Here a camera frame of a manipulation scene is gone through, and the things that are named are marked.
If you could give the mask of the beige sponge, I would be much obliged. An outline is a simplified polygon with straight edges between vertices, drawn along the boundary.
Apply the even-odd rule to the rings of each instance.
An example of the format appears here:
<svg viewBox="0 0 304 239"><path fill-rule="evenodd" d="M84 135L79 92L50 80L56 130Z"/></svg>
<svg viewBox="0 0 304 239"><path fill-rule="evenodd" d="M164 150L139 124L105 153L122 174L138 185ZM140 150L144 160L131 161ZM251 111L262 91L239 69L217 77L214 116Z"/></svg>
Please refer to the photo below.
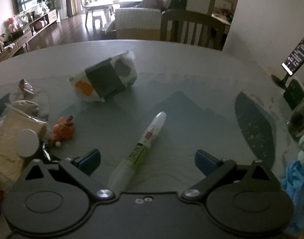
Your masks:
<svg viewBox="0 0 304 239"><path fill-rule="evenodd" d="M7 179L16 181L22 172L23 159L18 155L19 143L26 143L27 137L20 137L20 132L29 129L42 139L48 123L25 116L17 111L8 111L0 129L0 173Z"/></svg>

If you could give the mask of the grey white pouch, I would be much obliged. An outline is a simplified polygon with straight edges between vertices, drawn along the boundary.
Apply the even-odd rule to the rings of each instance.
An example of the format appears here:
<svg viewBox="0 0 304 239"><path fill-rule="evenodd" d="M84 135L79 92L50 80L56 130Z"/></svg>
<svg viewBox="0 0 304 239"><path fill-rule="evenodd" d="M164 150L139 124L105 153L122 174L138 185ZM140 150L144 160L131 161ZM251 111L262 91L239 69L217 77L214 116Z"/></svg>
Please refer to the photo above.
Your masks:
<svg viewBox="0 0 304 239"><path fill-rule="evenodd" d="M39 113L39 105L32 101L28 101L28 100L13 101L11 103L11 106L32 116L37 116Z"/></svg>

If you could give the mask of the blue cloth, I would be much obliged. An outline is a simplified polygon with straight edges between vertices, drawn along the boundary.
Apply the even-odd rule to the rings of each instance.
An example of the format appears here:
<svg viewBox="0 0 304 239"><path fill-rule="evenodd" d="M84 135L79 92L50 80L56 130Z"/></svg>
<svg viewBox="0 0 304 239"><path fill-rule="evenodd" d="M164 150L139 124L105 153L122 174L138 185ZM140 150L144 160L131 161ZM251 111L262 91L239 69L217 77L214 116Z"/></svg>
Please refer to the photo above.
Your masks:
<svg viewBox="0 0 304 239"><path fill-rule="evenodd" d="M294 205L293 216L286 231L299 236L304 230L304 167L299 160L286 167L286 176L280 183Z"/></svg>

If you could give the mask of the small red white packet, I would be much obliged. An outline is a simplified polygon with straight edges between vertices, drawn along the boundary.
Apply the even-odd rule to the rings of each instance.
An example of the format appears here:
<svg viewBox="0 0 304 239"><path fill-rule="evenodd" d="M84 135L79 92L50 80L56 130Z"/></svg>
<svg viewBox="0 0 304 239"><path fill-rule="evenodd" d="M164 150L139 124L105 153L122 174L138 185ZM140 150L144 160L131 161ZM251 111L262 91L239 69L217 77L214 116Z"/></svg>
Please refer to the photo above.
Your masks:
<svg viewBox="0 0 304 239"><path fill-rule="evenodd" d="M20 80L18 87L24 95L34 95L33 87L25 79Z"/></svg>

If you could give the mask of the dark box by phone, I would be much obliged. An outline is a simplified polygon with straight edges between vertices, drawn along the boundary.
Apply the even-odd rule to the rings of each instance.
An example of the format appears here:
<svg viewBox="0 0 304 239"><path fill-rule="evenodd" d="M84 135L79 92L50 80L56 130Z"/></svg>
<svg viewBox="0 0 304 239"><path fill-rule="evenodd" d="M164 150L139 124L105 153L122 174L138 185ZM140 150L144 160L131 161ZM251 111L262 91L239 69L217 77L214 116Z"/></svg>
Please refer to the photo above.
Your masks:
<svg viewBox="0 0 304 239"><path fill-rule="evenodd" d="M304 98L304 84L298 78L293 78L283 93L285 101L294 110Z"/></svg>

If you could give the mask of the wooden dining chair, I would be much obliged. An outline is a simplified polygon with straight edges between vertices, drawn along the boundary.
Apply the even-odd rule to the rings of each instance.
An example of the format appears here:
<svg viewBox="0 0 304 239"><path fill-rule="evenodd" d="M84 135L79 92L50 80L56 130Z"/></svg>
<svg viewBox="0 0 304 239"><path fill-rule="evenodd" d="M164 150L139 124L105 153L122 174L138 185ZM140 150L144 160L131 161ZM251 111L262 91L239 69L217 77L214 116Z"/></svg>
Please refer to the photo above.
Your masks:
<svg viewBox="0 0 304 239"><path fill-rule="evenodd" d="M206 14L188 10L162 13L160 40L221 50L225 25Z"/></svg>

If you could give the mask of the wooden TV cabinet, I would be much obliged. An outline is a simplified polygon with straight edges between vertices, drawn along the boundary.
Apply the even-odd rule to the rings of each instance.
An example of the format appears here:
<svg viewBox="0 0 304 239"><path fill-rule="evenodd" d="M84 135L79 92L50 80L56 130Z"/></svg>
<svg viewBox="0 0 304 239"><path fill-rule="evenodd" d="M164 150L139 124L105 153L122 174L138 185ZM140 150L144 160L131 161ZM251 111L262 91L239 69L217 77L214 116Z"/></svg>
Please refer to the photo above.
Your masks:
<svg viewBox="0 0 304 239"><path fill-rule="evenodd" d="M34 37L40 35L42 31L53 25L57 20L57 10L51 10L44 15L35 18L32 22L25 24L21 30L18 31L18 35L15 34L15 38L8 43L10 46L1 52L0 62L13 57L22 47L28 47L29 42Z"/></svg>

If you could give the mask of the smartphone on stand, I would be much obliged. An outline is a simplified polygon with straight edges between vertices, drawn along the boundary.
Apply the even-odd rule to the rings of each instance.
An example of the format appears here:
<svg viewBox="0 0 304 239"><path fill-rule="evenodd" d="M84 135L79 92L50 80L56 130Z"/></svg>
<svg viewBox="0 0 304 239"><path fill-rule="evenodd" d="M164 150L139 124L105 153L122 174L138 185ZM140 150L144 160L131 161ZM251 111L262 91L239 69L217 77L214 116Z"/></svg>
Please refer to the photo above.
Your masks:
<svg viewBox="0 0 304 239"><path fill-rule="evenodd" d="M299 42L295 49L290 53L287 59L282 63L283 69L286 71L286 75L283 79L278 78L275 75L271 75L272 81L280 88L286 89L286 83L290 77L292 77L299 68L304 64L304 38Z"/></svg>

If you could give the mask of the small white stool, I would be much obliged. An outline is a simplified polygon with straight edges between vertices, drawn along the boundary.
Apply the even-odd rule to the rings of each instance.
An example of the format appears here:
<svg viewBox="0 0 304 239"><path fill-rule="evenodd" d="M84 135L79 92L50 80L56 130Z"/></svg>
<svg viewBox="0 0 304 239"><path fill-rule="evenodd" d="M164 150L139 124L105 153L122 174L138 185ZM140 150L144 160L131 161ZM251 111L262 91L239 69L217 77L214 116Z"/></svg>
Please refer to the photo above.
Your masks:
<svg viewBox="0 0 304 239"><path fill-rule="evenodd" d="M96 28L96 21L100 22L100 28L103 28L103 20L101 15L92 15L92 25Z"/></svg>

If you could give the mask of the cream yellow sofa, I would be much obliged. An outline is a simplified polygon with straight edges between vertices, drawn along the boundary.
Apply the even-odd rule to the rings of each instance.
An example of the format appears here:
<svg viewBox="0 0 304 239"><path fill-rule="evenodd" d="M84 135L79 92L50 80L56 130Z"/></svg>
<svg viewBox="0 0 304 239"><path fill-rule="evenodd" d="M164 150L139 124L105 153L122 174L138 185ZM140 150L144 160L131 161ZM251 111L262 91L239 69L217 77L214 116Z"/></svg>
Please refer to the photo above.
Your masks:
<svg viewBox="0 0 304 239"><path fill-rule="evenodd" d="M134 7L116 9L116 38L159 40L162 13L186 6L187 0L142 0Z"/></svg>

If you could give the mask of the coffee table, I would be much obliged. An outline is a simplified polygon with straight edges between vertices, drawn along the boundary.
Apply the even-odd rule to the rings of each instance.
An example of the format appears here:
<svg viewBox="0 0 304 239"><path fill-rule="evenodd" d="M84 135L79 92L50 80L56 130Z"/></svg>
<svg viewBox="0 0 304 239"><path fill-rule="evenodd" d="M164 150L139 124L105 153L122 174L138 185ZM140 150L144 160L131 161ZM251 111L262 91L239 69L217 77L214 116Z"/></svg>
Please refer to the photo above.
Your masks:
<svg viewBox="0 0 304 239"><path fill-rule="evenodd" d="M113 5L115 5L113 0L81 0L81 6L85 11L85 25L87 25L89 12L91 11L93 15L93 12L97 10L104 11L106 22L109 23L113 12Z"/></svg>

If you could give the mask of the orange toy keychain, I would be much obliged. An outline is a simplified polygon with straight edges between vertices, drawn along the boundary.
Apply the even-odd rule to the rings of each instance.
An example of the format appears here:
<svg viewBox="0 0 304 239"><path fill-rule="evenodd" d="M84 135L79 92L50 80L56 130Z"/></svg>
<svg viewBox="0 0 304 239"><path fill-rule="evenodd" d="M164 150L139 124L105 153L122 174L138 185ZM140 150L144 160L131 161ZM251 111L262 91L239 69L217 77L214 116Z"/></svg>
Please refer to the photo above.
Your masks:
<svg viewBox="0 0 304 239"><path fill-rule="evenodd" d="M52 128L53 135L48 138L48 145L60 147L65 140L71 140L74 137L75 129L73 116L67 118L61 117L57 124Z"/></svg>

